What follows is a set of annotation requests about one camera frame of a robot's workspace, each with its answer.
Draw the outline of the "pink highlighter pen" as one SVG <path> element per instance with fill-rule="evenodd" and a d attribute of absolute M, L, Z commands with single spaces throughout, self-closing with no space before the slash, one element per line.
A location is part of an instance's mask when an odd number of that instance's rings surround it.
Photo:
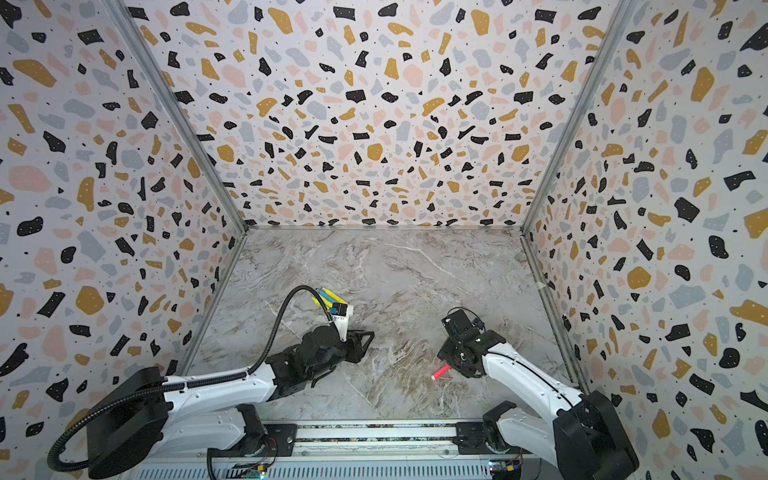
<path fill-rule="evenodd" d="M 434 372 L 431 375 L 431 378 L 433 380 L 438 380 L 439 378 L 441 378 L 443 375 L 445 375 L 450 370 L 451 370 L 451 366 L 446 364 L 446 365 L 442 366 L 440 369 L 438 369 L 436 372 Z"/>

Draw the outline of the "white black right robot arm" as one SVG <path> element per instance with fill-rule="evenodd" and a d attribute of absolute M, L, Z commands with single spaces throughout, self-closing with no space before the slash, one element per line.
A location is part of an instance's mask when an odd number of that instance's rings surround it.
<path fill-rule="evenodd" d="M 452 309 L 441 323 L 447 338 L 437 357 L 446 369 L 495 380 L 535 412 L 503 401 L 480 422 L 462 423 L 455 440 L 461 452 L 522 449 L 564 479 L 627 479 L 638 469 L 634 447 L 604 394 L 585 394 L 554 379 L 464 308 Z"/>

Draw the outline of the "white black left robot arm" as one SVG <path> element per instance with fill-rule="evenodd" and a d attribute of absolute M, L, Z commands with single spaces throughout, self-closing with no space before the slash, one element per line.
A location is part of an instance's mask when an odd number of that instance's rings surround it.
<path fill-rule="evenodd" d="M 89 475 L 108 478 L 160 454 L 214 449 L 251 453 L 266 438 L 260 403 L 315 386 L 342 362 L 359 363 L 375 334 L 335 325 L 316 327 L 301 342 L 269 356 L 254 373 L 164 377 L 142 368 L 98 404 L 86 426 Z"/>

